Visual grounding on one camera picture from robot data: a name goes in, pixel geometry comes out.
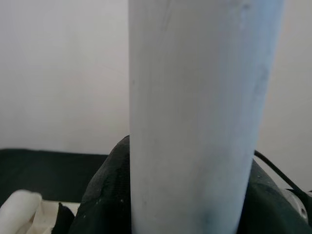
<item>pvc pipe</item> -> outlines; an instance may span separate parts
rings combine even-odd
[[[135,234],[234,234],[283,0],[129,0]]]

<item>white pipe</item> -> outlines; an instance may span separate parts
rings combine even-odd
[[[283,0],[129,0],[135,234],[234,234]]]

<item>white wall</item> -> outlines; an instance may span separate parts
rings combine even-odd
[[[126,2],[0,1],[0,148],[105,154],[128,134]]]
[[[258,142],[306,190],[311,9],[286,1]],[[0,1],[0,148],[104,154],[128,134],[127,17],[127,0]]]
[[[312,190],[311,9],[311,0],[286,1],[258,141],[258,149],[305,190]]]

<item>white object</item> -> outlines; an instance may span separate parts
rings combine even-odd
[[[77,214],[79,203],[62,204]],[[0,208],[0,234],[50,234],[58,210],[59,202],[45,201],[38,193],[18,190]]]
[[[135,234],[236,232],[282,3],[129,0]]]
[[[0,234],[24,234],[41,203],[41,195],[18,190],[0,208]]]

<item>black wire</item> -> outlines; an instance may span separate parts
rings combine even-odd
[[[277,173],[286,183],[289,184],[296,192],[304,193],[291,179],[289,179],[280,169],[278,169],[270,160],[268,160],[263,154],[255,150],[254,155],[266,163],[275,173]]]

